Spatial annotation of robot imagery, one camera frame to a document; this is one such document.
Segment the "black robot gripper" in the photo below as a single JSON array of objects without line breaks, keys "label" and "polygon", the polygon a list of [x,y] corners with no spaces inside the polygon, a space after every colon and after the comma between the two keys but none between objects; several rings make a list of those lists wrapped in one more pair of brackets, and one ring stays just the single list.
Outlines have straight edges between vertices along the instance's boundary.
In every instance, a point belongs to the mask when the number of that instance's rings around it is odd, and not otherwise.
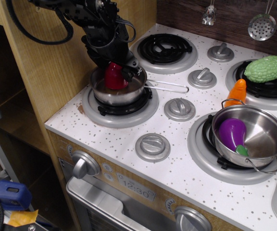
[{"label": "black robot gripper", "polygon": [[107,44],[103,44],[101,40],[88,41],[87,36],[81,38],[87,49],[87,54],[90,59],[97,65],[98,68],[106,70],[110,62],[122,66],[122,76],[126,82],[131,82],[133,77],[139,76],[142,68],[139,66],[137,58],[129,50],[128,33],[115,33],[113,39]]}]

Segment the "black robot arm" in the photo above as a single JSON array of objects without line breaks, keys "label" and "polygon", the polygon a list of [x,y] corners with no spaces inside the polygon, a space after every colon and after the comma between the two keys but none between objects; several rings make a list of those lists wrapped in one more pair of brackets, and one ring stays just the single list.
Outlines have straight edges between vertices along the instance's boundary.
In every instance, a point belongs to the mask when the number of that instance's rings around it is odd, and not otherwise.
[{"label": "black robot arm", "polygon": [[73,21],[81,27],[85,44],[91,60],[101,69],[115,63],[122,68],[122,77],[130,82],[141,73],[142,68],[128,43],[130,37],[127,27],[132,23],[122,19],[116,2],[110,0],[34,0],[40,8],[55,11],[61,18]]}]

